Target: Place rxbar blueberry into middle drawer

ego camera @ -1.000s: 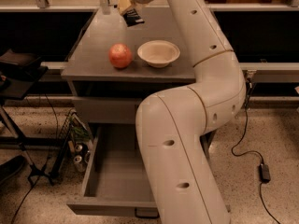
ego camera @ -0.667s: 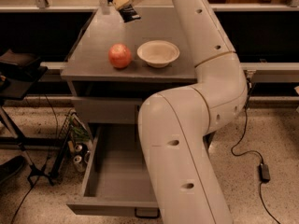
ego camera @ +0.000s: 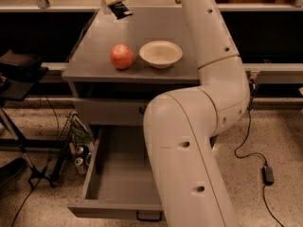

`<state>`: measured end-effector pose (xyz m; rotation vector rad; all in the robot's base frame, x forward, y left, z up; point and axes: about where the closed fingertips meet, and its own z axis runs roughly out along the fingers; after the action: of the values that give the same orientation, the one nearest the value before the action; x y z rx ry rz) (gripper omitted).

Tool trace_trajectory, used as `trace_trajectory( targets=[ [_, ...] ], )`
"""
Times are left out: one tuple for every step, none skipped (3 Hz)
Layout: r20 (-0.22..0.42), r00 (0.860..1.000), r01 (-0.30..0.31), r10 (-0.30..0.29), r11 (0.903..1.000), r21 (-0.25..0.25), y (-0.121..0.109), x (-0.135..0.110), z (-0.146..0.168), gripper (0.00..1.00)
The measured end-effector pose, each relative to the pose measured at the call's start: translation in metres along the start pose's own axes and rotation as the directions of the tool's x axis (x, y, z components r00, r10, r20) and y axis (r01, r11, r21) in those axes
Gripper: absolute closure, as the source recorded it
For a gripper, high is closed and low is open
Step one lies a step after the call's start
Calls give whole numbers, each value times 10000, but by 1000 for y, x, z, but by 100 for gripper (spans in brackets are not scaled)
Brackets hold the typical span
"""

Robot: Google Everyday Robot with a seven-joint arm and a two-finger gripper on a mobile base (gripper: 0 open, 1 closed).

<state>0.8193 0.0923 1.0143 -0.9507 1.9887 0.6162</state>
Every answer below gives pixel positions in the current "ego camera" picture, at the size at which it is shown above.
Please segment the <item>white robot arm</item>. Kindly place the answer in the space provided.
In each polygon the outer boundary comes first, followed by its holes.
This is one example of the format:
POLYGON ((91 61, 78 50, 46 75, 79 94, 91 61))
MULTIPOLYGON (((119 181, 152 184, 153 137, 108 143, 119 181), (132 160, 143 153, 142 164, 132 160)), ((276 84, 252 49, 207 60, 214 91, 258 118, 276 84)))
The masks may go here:
POLYGON ((146 108, 143 132, 169 227, 240 227, 210 139, 233 126, 250 91, 215 0, 181 0, 200 83, 146 108))

